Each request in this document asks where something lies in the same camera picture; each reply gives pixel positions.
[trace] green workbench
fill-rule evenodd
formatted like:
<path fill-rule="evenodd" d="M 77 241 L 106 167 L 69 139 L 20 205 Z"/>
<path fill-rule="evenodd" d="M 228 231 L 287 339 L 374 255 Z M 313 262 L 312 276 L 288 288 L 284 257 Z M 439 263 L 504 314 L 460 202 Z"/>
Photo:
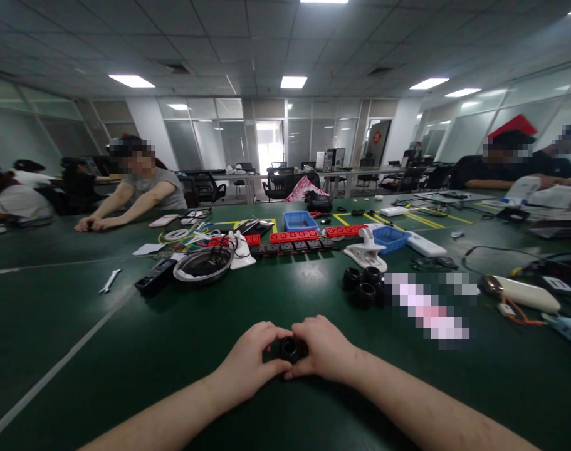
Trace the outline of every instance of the green workbench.
<path fill-rule="evenodd" d="M 356 203 L 341 199 L 335 205 L 378 209 L 394 198 Z M 219 206 L 211 220 L 233 222 L 253 215 L 276 219 L 282 230 L 283 211 L 303 207 Z M 457 263 L 469 248 L 481 244 L 539 255 L 571 251 L 571 241 L 544 241 L 517 225 L 483 221 L 475 212 L 452 213 L 455 218 L 411 212 L 393 222 L 445 247 Z M 190 288 L 175 282 L 146 301 L 132 285 L 156 262 L 131 254 L 146 242 L 157 242 L 160 229 L 147 224 L 158 216 L 101 234 L 78 234 L 73 231 L 75 218 L 60 218 L 51 226 L 0 236 L 0 269 L 17 270 L 0 273 L 0 419 L 57 362 L 71 356 L 96 324 L 107 321 L 0 433 L 0 450 L 77 448 L 211 372 L 252 324 L 268 320 L 290 327 L 317 314 L 329 318 L 355 345 L 491 416 L 536 446 L 571 449 L 571 344 L 558 333 L 505 320 L 494 299 L 456 296 L 451 287 L 438 284 L 438 274 L 425 271 L 417 274 L 417 283 L 453 307 L 470 330 L 468 340 L 429 340 L 405 309 L 354 309 L 340 278 L 355 264 L 338 251 L 263 259 L 230 271 L 210 286 Z M 338 217 L 332 225 L 371 220 Z M 457 230 L 464 237 L 454 240 L 450 233 Z M 384 259 L 388 272 L 414 272 L 410 261 L 417 256 L 405 247 Z M 477 250 L 466 266 L 475 275 L 507 276 L 530 261 L 512 252 Z M 122 272 L 112 290 L 100 296 L 99 289 L 117 268 Z M 190 449 L 233 444 L 251 449 L 414 448 L 372 404 L 318 378 L 271 381 L 250 402 L 202 432 Z"/>

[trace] white wall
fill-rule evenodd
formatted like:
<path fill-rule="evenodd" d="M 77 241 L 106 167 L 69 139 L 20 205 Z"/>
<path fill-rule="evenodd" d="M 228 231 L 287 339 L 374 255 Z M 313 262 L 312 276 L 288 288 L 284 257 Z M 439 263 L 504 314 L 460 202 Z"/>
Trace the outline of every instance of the white wall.
<path fill-rule="evenodd" d="M 413 141 L 413 129 L 420 107 L 421 99 L 408 98 L 398 101 L 396 115 L 385 145 L 385 155 L 381 160 L 382 165 L 387 165 L 390 160 L 402 160 L 402 154 L 408 150 Z"/>
<path fill-rule="evenodd" d="M 170 170 L 177 170 L 179 166 L 170 145 L 157 99 L 131 97 L 126 101 L 141 139 L 152 141 L 155 145 L 155 154 L 162 163 Z"/>
<path fill-rule="evenodd" d="M 217 126 L 218 122 L 216 121 L 193 122 L 202 164 L 207 169 L 222 169 L 226 166 L 221 132 L 216 130 Z"/>
<path fill-rule="evenodd" d="M 485 137 L 519 114 L 537 130 L 534 150 L 557 139 L 571 125 L 571 66 L 463 98 L 436 160 L 455 163 L 465 155 L 481 155 Z M 565 157 L 571 160 L 571 154 Z"/>

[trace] gray t-shirt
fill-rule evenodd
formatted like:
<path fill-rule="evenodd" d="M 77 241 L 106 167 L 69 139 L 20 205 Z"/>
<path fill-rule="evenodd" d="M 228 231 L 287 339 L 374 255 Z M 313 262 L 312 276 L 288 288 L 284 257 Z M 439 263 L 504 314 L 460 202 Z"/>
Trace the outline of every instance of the gray t-shirt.
<path fill-rule="evenodd" d="M 185 202 L 185 196 L 183 194 L 183 185 L 181 185 L 181 182 L 174 172 L 156 168 L 155 177 L 151 180 L 145 180 L 137 174 L 127 174 L 123 181 L 135 187 L 134 200 L 137 200 L 142 194 L 151 191 L 158 183 L 168 182 L 174 185 L 176 189 L 172 194 L 164 197 L 164 199 L 156 205 L 156 208 L 160 210 L 180 210 L 187 208 L 187 202 Z"/>

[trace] white t-shirt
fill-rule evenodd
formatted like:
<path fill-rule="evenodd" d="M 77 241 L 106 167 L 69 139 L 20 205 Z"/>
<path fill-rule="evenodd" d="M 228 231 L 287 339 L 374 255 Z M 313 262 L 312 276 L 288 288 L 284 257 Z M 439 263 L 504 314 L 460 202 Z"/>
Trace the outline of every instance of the white t-shirt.
<path fill-rule="evenodd" d="M 21 185 L 31 188 L 40 188 L 49 185 L 49 181 L 55 179 L 45 174 L 37 174 L 36 172 L 20 171 L 18 169 L 11 169 L 14 172 L 14 179 Z"/>
<path fill-rule="evenodd" d="M 21 218 L 53 216 L 47 199 L 25 185 L 12 185 L 0 194 L 0 213 Z"/>

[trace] blue plastic basket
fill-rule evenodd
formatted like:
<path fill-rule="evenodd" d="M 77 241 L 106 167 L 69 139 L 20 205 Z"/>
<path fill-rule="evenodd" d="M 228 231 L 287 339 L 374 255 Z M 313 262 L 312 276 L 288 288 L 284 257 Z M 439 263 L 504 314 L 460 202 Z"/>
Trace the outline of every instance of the blue plastic basket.
<path fill-rule="evenodd" d="M 385 225 L 373 231 L 375 244 L 385 246 L 385 249 L 379 251 L 379 255 L 389 254 L 390 252 L 402 249 L 410 236 L 410 233 L 400 231 L 389 225 Z"/>
<path fill-rule="evenodd" d="M 285 212 L 283 213 L 286 232 L 296 232 L 298 230 L 318 230 L 318 224 L 308 212 Z"/>

